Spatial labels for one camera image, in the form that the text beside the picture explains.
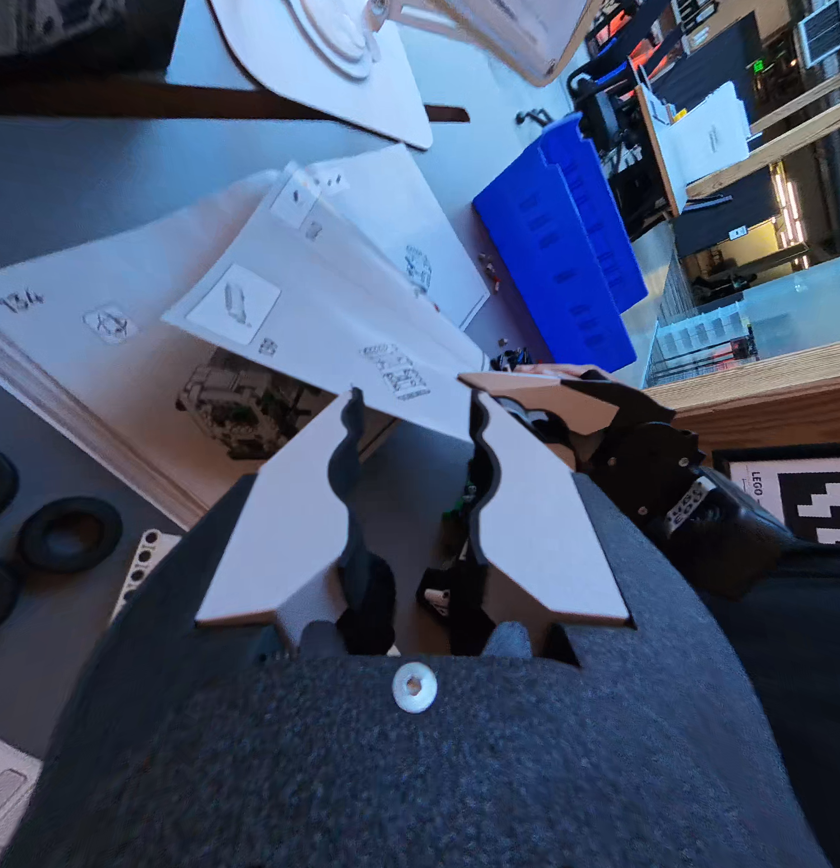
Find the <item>white lego technic beam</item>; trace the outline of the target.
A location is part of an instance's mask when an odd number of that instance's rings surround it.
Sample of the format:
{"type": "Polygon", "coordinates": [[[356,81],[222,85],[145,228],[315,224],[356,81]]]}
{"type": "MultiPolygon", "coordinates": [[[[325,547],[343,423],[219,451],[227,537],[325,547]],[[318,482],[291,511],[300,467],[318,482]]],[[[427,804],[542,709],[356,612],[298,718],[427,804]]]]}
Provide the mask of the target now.
{"type": "Polygon", "coordinates": [[[181,535],[165,533],[155,528],[147,529],[142,533],[110,615],[110,624],[115,621],[136,591],[181,539],[181,535]]]}

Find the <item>white round disc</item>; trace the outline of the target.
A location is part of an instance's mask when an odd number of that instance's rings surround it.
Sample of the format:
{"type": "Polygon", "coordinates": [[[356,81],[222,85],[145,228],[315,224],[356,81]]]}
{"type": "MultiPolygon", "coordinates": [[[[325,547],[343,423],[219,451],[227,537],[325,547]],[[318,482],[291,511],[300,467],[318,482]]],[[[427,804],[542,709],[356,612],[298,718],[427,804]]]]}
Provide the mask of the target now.
{"type": "Polygon", "coordinates": [[[362,7],[348,1],[287,1],[311,46],[328,66],[351,81],[366,81],[374,51],[362,21],[362,7]]]}

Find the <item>dark patterned cloth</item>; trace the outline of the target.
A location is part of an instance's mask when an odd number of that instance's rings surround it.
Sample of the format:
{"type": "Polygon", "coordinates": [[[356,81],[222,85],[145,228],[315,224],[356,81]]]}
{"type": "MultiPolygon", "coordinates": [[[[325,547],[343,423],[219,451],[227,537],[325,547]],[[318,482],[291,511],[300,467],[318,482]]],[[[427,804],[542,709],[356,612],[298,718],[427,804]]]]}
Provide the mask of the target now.
{"type": "Polygon", "coordinates": [[[0,81],[164,71],[184,1],[0,1],[0,81]]]}

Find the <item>white rounded board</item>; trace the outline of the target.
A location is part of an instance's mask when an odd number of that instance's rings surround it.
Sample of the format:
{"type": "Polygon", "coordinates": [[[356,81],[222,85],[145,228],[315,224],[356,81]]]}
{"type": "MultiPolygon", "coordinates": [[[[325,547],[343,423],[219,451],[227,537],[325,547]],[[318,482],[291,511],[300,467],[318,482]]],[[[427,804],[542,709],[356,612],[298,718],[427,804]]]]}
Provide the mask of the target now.
{"type": "Polygon", "coordinates": [[[252,80],[294,103],[429,149],[431,124],[396,24],[373,29],[367,2],[355,2],[362,7],[374,62],[366,81],[351,81],[311,46],[286,2],[210,2],[227,47],[252,80]]]}

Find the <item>black office chair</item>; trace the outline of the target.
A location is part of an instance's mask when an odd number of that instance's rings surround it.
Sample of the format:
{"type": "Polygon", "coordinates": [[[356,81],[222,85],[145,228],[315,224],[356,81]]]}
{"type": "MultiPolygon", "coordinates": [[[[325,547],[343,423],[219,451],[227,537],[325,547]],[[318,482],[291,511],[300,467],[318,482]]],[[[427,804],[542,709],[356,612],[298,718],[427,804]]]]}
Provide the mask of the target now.
{"type": "Polygon", "coordinates": [[[625,99],[637,84],[638,74],[629,56],[623,60],[590,60],[566,79],[574,111],[580,114],[579,129],[602,157],[622,147],[633,149],[640,145],[643,125],[639,109],[625,99]]]}

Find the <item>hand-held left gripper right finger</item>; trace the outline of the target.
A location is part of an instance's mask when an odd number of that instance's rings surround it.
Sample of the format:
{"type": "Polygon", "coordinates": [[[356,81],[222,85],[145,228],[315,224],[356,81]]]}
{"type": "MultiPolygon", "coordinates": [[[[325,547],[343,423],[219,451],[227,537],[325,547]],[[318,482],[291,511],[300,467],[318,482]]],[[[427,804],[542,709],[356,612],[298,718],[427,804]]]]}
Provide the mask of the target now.
{"type": "Polygon", "coordinates": [[[526,421],[472,390],[473,496],[449,522],[452,557],[418,588],[453,655],[481,654],[504,623],[523,626],[534,655],[571,655],[568,625],[631,626],[573,470],[526,421]]]}

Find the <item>glass railing panel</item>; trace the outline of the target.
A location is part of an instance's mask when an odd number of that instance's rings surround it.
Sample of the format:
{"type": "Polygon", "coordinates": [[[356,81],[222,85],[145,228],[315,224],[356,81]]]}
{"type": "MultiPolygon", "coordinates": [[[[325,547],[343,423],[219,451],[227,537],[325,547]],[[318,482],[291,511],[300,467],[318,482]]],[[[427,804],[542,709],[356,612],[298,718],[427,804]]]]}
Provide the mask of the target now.
{"type": "Polygon", "coordinates": [[[658,326],[643,385],[668,385],[838,342],[840,257],[658,326]]]}

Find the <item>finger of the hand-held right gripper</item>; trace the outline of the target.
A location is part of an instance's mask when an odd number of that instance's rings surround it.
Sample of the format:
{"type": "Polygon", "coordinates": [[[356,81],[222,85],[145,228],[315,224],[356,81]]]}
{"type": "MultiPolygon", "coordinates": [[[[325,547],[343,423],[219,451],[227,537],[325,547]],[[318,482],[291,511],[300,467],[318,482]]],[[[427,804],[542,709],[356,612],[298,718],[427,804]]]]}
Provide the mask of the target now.
{"type": "Polygon", "coordinates": [[[550,410],[526,409],[518,401],[508,397],[496,397],[495,400],[571,470],[577,470],[577,457],[571,443],[570,430],[557,415],[550,410]]]}
{"type": "Polygon", "coordinates": [[[572,378],[484,372],[461,373],[458,380],[496,399],[510,400],[526,411],[555,416],[569,431],[581,436],[609,428],[619,412],[615,405],[575,389],[576,380],[572,378]]]}

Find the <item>pile of small lego parts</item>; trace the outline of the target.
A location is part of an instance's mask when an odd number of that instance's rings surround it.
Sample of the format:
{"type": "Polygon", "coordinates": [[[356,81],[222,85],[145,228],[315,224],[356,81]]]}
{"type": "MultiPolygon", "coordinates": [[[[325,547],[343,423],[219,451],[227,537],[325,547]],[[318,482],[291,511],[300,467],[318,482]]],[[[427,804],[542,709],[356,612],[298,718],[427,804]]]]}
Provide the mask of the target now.
{"type": "Polygon", "coordinates": [[[490,370],[498,373],[516,373],[524,367],[530,368],[535,364],[530,348],[523,345],[511,344],[508,339],[498,340],[498,355],[492,357],[489,362],[490,370]]]}

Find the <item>wooden desk with white panel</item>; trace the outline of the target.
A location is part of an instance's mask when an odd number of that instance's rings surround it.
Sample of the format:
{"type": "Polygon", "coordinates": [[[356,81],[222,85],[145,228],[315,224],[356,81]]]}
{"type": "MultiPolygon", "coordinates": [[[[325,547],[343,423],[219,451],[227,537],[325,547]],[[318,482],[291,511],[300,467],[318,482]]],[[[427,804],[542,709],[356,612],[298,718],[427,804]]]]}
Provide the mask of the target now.
{"type": "Polygon", "coordinates": [[[671,107],[643,83],[634,94],[672,217],[689,203],[689,184],[729,168],[750,154],[751,125],[735,84],[726,81],[695,109],[674,120],[671,107]]]}

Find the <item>blue plastic tote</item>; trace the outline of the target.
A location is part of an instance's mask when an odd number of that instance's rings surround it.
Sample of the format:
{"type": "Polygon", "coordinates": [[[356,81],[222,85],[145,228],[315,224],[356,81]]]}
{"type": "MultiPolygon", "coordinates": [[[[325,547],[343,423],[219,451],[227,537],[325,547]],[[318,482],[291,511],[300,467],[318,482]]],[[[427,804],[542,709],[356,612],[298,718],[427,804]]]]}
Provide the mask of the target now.
{"type": "Polygon", "coordinates": [[[553,362],[615,373],[648,290],[581,112],[546,126],[473,200],[553,362]]]}

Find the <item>wooden railing beam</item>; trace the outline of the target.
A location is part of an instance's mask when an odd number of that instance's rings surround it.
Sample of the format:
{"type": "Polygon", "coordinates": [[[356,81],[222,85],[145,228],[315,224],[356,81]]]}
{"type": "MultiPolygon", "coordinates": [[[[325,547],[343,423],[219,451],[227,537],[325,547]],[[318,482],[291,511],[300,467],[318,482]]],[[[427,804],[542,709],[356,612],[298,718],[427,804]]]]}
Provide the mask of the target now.
{"type": "Polygon", "coordinates": [[[747,363],[646,393],[713,453],[840,443],[840,342],[747,363]]]}

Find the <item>lego instruction booklet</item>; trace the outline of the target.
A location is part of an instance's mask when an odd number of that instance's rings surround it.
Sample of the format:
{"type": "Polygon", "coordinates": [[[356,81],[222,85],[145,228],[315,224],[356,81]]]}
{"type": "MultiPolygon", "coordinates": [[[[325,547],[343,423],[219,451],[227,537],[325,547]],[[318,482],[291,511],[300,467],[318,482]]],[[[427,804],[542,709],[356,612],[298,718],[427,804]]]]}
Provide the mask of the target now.
{"type": "Polygon", "coordinates": [[[300,168],[0,269],[0,385],[179,527],[333,396],[469,440],[488,358],[300,168]]]}

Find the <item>black framed tag sign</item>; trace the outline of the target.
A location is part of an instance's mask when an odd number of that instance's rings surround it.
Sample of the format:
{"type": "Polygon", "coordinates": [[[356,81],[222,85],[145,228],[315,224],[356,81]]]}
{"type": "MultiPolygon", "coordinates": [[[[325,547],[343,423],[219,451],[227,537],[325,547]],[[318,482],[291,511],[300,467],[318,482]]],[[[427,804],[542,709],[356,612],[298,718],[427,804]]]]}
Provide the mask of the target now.
{"type": "Polygon", "coordinates": [[[715,450],[711,460],[796,537],[840,546],[840,443],[715,450]]]}

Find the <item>white flat device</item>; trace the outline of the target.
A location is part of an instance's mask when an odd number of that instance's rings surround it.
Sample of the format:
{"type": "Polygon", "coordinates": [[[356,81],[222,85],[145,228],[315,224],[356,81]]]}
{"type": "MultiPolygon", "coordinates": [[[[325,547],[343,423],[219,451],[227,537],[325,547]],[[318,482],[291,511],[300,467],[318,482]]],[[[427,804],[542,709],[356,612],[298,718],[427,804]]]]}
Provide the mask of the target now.
{"type": "Polygon", "coordinates": [[[0,859],[27,809],[42,761],[0,741],[0,859]]]}

